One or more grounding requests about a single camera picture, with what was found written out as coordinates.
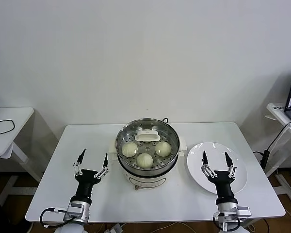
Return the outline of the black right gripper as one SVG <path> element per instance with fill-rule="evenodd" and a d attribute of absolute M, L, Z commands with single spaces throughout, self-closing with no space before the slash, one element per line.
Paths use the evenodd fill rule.
<path fill-rule="evenodd" d="M 217 205 L 228 202 L 237 203 L 237 199 L 234 197 L 234 193 L 231 189 L 231 184 L 235 181 L 237 167 L 234 166 L 233 161 L 227 152 L 225 152 L 225 159 L 227 171 L 213 171 L 209 166 L 206 151 L 203 151 L 201 170 L 208 181 L 215 185 L 217 192 Z"/>

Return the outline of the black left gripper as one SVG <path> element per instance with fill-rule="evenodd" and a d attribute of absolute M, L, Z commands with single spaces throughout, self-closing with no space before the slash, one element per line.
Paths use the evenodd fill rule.
<path fill-rule="evenodd" d="M 82 169 L 81 165 L 84 159 L 86 149 L 78 156 L 77 161 L 73 163 L 75 179 L 78 181 L 78 187 L 75 195 L 71 198 L 73 201 L 91 202 L 93 186 L 99 183 L 108 172 L 108 154 L 106 153 L 100 172 L 88 169 Z"/>

